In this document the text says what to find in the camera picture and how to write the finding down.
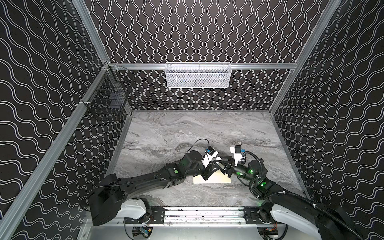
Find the cream envelope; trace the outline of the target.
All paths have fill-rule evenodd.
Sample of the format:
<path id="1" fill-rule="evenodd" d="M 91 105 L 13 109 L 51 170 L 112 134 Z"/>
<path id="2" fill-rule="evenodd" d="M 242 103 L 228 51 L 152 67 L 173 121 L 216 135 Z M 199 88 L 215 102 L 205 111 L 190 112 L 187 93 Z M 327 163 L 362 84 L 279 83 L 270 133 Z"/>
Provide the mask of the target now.
<path id="1" fill-rule="evenodd" d="M 195 176 L 193 178 L 194 184 L 227 184 L 231 183 L 231 179 L 228 175 L 223 175 L 221 172 L 215 172 L 208 180 L 204 180 L 202 176 Z"/>

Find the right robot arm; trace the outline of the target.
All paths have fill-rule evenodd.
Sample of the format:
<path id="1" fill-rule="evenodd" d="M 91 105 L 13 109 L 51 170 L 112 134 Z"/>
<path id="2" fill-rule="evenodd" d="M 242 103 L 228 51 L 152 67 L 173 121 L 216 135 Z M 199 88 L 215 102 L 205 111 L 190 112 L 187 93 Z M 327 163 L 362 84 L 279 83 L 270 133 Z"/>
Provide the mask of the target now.
<path id="1" fill-rule="evenodd" d="M 263 160 L 252 160 L 247 166 L 213 160 L 211 167 L 223 174 L 245 180 L 251 194 L 262 201 L 260 216 L 293 227 L 317 240 L 361 240 L 362 235 L 341 207 L 326 206 L 290 192 L 267 178 Z"/>

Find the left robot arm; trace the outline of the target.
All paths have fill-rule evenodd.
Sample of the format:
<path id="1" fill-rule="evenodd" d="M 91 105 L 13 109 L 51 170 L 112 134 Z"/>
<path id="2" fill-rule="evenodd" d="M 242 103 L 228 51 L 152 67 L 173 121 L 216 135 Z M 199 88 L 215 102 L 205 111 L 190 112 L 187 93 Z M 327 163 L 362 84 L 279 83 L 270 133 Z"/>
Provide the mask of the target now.
<path id="1" fill-rule="evenodd" d="M 149 174 L 131 178 L 118 178 L 116 174 L 106 176 L 88 193 L 93 225 L 100 226 L 111 221 L 128 199 L 179 185 L 189 176 L 202 176 L 205 181 L 208 180 L 219 170 L 219 165 L 211 162 L 205 167 L 202 159 L 199 152 L 191 151 L 180 160 L 165 164 Z"/>

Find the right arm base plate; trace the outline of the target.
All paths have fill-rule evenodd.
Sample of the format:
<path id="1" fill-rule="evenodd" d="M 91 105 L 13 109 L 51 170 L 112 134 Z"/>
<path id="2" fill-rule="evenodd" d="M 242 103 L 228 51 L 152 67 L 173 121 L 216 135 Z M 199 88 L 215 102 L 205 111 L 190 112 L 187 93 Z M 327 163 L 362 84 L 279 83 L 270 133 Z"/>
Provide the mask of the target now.
<path id="1" fill-rule="evenodd" d="M 272 222 L 270 212 L 261 207 L 245 207 L 244 219 L 247 225 L 270 224 Z"/>

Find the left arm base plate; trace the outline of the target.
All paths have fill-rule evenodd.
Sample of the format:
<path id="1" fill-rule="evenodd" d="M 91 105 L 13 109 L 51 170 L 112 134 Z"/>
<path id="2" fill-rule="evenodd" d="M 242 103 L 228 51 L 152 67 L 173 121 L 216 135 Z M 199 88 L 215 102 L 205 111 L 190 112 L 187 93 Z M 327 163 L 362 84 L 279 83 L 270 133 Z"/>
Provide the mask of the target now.
<path id="1" fill-rule="evenodd" d="M 162 207 L 152 207 L 149 212 L 145 214 L 145 225 L 162 225 L 165 218 L 165 208 Z"/>

